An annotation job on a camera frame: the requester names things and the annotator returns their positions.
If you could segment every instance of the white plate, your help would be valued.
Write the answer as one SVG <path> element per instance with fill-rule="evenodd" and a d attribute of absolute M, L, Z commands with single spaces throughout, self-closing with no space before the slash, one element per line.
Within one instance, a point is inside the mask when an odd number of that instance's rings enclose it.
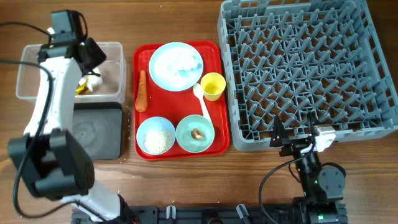
<path fill-rule="evenodd" d="M 177 70 L 181 66 L 198 66 Z M 191 45 L 172 42 L 159 47 L 149 60 L 149 75 L 159 87 L 168 91 L 182 91 L 197 83 L 203 73 L 203 59 Z"/>

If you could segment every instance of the plastic dish rack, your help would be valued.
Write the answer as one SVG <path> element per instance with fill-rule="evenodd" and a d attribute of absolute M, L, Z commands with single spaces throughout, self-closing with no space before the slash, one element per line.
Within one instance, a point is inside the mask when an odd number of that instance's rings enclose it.
<path fill-rule="evenodd" d="M 337 141 L 398 129 L 397 93 L 365 0 L 225 1 L 218 37 L 233 143 L 270 149 L 274 116 L 292 137 L 306 114 Z"/>

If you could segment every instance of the clear plastic container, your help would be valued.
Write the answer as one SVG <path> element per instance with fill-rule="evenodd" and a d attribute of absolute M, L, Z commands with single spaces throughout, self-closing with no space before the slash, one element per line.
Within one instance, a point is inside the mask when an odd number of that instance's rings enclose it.
<path fill-rule="evenodd" d="M 75 103 L 118 102 L 123 103 L 126 96 L 126 59 L 123 47 L 118 42 L 98 42 L 106 54 L 106 60 L 98 67 L 103 84 L 86 95 L 75 96 Z M 28 45 L 22 53 L 22 61 L 37 63 L 37 52 L 40 44 Z M 22 100 L 35 103 L 40 85 L 38 68 L 20 65 L 17 78 L 16 95 Z"/>

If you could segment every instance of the white food on plate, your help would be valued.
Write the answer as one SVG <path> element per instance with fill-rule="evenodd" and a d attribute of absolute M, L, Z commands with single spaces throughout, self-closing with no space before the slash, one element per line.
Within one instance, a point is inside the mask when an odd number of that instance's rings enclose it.
<path fill-rule="evenodd" d="M 173 144 L 173 135 L 166 129 L 151 129 L 144 136 L 144 147 L 151 154 L 161 154 Z"/>
<path fill-rule="evenodd" d="M 176 86 L 184 86 L 195 75 L 192 70 L 199 68 L 200 60 L 194 52 L 183 47 L 165 50 L 156 60 L 155 73 L 163 82 L 172 82 Z"/>

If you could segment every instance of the black base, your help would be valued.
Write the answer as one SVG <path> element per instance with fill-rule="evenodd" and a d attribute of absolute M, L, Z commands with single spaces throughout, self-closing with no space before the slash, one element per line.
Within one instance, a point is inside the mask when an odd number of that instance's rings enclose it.
<path fill-rule="evenodd" d="M 339 204 L 339 214 L 343 216 L 340 221 L 334 222 L 338 224 L 348 223 L 346 221 L 345 205 Z M 139 217 L 140 224 L 171 224 L 166 219 L 166 208 L 158 207 L 130 207 L 131 210 Z M 199 208 L 177 208 L 176 224 L 208 224 L 205 220 L 217 217 L 204 217 L 211 213 L 217 213 L 218 218 L 223 224 L 240 224 L 241 219 L 238 216 L 236 208 L 228 207 L 199 207 Z M 302 214 L 296 205 L 266 205 L 269 215 L 279 224 L 306 224 L 303 222 Z M 248 208 L 249 220 L 251 224 L 273 224 L 261 215 L 259 207 Z M 73 210 L 72 224 L 93 224 L 89 220 L 88 215 L 79 210 Z"/>

